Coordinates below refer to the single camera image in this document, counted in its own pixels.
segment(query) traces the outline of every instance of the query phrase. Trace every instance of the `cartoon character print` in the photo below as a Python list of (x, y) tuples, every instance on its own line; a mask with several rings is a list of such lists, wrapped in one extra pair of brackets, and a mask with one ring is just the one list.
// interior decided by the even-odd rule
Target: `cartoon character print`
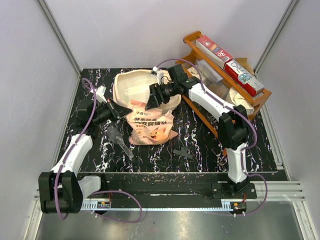
[(249, 82), (250, 79), (252, 79), (252, 76), (248, 76), (247, 73), (243, 73), (238, 76), (238, 80), (243, 84), (247, 84), (247, 82)]
[(165, 142), (168, 138), (168, 135), (165, 134), (166, 128), (159, 129), (158, 127), (154, 129), (148, 136), (143, 136), (144, 138), (148, 138), (153, 144)]

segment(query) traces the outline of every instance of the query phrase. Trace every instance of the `red box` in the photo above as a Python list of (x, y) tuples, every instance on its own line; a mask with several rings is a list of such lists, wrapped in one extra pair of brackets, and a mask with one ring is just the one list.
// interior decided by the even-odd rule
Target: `red box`
[(235, 60), (227, 62), (224, 66), (224, 71), (252, 97), (261, 93), (265, 88), (261, 82)]
[(228, 52), (214, 43), (206, 35), (196, 40), (195, 46), (204, 52), (212, 61), (214, 61), (220, 68), (224, 69), (225, 63), (231, 61), (234, 57)]

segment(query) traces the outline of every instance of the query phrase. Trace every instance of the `black bracket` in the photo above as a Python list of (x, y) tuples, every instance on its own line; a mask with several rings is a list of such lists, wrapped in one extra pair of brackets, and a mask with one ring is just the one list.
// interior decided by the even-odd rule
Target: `black bracket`
[(188, 159), (193, 158), (193, 155), (188, 153), (188, 149), (186, 147), (182, 147), (180, 150), (175, 149), (173, 150), (173, 153)]
[[(41, 211), (45, 214), (57, 213), (54, 198), (54, 184), (56, 173), (42, 172), (38, 178)], [(74, 172), (61, 173), (58, 189), (60, 211), (63, 214), (76, 214), (81, 210), (83, 194)]]
[[(237, 112), (248, 118), (244, 106), (234, 106)], [(218, 122), (218, 139), (222, 146), (236, 150), (239, 145), (248, 141), (249, 126), (245, 120), (232, 111), (223, 113)]]
[(226, 183), (211, 184), (212, 197), (214, 199), (256, 199), (257, 192), (253, 183), (248, 178), (241, 183), (231, 180)]
[[(81, 131), (87, 124), (93, 107), (94, 104), (92, 103), (92, 99), (89, 96), (81, 100), (81, 102), (79, 103), (76, 117), (78, 128), (81, 129)], [(117, 121), (131, 112), (132, 109), (120, 106), (116, 104), (112, 99), (106, 98), (106, 103), (97, 103), (88, 130), (90, 131), (93, 128), (97, 127), (99, 124), (102, 124), (106, 121)]]
[(149, 86), (150, 96), (145, 106), (146, 110), (168, 103), (170, 97), (177, 94), (189, 97), (189, 90), (200, 82), (195, 76), (188, 77), (181, 64), (169, 67), (167, 71), (172, 82), (163, 85), (154, 83)]

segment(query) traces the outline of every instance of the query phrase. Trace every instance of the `white wall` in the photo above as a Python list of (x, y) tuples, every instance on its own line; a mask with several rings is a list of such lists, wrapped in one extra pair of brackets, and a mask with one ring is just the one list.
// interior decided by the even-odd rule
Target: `white wall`
[(291, 177), (320, 234), (320, 1), (301, 1), (259, 72)]
[(290, 0), (46, 2), (81, 68), (118, 68), (183, 57), (197, 30), (255, 66)]
[(19, 240), (77, 75), (35, 0), (0, 2), (0, 239)]

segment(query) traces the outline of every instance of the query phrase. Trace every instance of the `black and white marble table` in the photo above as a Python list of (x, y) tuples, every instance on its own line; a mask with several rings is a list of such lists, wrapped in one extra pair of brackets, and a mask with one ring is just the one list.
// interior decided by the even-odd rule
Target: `black and white marble table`
[[(115, 76), (133, 70), (133, 68), (96, 68), (84, 69), (81, 77), (89, 79), (95, 87), (104, 85), (112, 98), (112, 86)], [(68, 147), (71, 136), (74, 133), (77, 106), (89, 91), (80, 84), (71, 115), (64, 134), (59, 158)], [(135, 146), (129, 143), (132, 128), (121, 119), (111, 123), (123, 135), (124, 142), (134, 154), (129, 159), (122, 149), (113, 144), (107, 136), (108, 125), (101, 126), (95, 145), (85, 157), (80, 172), (226, 172), (228, 170), (228, 158), (223, 156), (222, 146), (216, 137), (209, 131), (206, 125), (182, 100), (181, 104), (173, 111), (174, 124), (172, 129), (178, 136), (161, 145)], [(246, 151), (247, 170), (252, 172), (276, 172), (276, 163), (272, 154), (264, 122), (260, 114), (252, 121), (258, 136), (257, 145)], [(175, 155), (175, 149), (187, 147), (193, 159)]]

